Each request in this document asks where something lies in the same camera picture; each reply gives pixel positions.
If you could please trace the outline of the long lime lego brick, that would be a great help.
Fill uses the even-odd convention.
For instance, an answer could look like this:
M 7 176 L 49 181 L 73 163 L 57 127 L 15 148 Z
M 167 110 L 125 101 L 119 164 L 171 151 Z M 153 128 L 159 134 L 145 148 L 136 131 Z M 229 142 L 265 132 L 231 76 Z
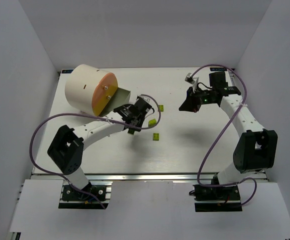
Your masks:
M 135 129 L 131 129 L 131 128 L 129 128 L 127 133 L 130 134 L 130 135 L 134 135 L 135 132 L 136 132 Z

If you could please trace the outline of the lime curved lego brick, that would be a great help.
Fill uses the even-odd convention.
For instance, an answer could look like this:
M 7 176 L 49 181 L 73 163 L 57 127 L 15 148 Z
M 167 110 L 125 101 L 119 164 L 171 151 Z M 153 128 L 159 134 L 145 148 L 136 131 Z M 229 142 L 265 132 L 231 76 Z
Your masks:
M 156 119 L 151 119 L 148 121 L 148 127 L 152 127 L 155 126 L 157 124 L 157 120 Z

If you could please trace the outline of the lime square lego brick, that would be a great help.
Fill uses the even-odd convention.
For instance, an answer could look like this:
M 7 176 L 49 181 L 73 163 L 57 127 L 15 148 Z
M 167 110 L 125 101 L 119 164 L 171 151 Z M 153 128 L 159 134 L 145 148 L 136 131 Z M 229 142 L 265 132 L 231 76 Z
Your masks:
M 159 141 L 160 140 L 160 134 L 159 133 L 153 133 L 152 135 L 152 140 L 153 141 Z

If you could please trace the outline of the cream cylindrical sorting container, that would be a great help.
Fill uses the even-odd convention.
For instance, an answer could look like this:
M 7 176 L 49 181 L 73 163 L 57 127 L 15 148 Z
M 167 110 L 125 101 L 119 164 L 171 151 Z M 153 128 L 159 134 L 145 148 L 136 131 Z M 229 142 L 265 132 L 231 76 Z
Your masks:
M 96 86 L 93 75 L 99 70 L 101 69 L 81 64 L 72 71 L 65 84 L 65 97 L 68 103 L 92 116 L 95 116 L 92 110 L 92 97 Z

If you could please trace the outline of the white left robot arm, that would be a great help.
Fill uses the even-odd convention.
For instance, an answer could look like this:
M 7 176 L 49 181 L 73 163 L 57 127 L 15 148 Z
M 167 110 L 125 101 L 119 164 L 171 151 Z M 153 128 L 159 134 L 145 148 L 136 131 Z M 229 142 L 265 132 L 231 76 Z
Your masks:
M 81 168 L 84 150 L 112 134 L 126 129 L 133 132 L 136 127 L 142 127 L 151 108 L 149 101 L 139 96 L 134 104 L 115 108 L 104 121 L 95 120 L 74 128 L 63 125 L 56 132 L 47 154 L 72 185 L 91 192 L 92 185 Z

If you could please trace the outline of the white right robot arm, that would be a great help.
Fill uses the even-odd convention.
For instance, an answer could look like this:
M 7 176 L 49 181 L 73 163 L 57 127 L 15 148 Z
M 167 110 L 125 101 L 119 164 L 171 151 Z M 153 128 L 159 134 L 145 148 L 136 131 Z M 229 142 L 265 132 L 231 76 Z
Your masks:
M 179 111 L 196 113 L 201 106 L 216 104 L 228 116 L 239 140 L 232 155 L 232 163 L 217 173 L 208 187 L 231 187 L 241 183 L 251 174 L 270 169 L 274 165 L 278 135 L 267 130 L 252 115 L 244 103 L 241 92 L 226 81 L 224 71 L 209 74 L 209 86 L 203 90 L 199 81 L 188 74 L 185 81 L 192 86 Z

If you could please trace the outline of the grey open container drawer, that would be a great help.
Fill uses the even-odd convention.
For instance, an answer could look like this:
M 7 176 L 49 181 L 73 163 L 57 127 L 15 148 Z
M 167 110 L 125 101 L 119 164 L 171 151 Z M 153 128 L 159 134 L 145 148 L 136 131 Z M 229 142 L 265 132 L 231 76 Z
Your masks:
M 115 108 L 128 104 L 130 101 L 130 97 L 131 97 L 130 90 L 119 87 L 117 91 L 113 94 L 109 102 L 106 104 L 105 108 L 102 110 L 99 116 L 104 117 L 111 111 L 113 111 Z

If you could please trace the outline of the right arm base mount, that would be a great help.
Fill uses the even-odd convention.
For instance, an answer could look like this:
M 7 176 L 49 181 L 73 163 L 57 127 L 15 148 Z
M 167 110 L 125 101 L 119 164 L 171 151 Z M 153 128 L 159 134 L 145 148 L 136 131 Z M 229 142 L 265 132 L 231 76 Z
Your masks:
M 194 207 L 197 213 L 243 211 L 237 186 L 208 188 L 196 184 L 188 194 L 194 197 Z

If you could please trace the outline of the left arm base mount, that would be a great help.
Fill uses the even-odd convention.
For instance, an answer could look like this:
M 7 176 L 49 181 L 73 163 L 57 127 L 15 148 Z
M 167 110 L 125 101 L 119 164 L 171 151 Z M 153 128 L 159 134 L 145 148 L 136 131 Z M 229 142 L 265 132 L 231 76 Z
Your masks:
M 58 203 L 59 209 L 105 210 L 109 205 L 110 187 L 89 183 L 81 192 L 70 184 L 63 184 Z

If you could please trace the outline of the aluminium table edge rail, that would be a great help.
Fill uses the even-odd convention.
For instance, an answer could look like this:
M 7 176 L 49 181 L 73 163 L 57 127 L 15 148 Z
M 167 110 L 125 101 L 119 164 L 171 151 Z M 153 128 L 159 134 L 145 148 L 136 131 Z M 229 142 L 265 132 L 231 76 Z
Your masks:
M 213 178 L 214 174 L 203 173 L 200 175 L 200 180 L 209 181 Z M 154 181 L 154 180 L 176 180 L 176 181 L 196 181 L 197 174 L 87 174 L 87 179 L 90 181 Z M 266 173 L 261 172 L 252 174 L 251 178 L 257 181 L 268 182 Z M 62 178 L 57 175 L 50 174 L 33 174 L 31 180 L 61 180 Z

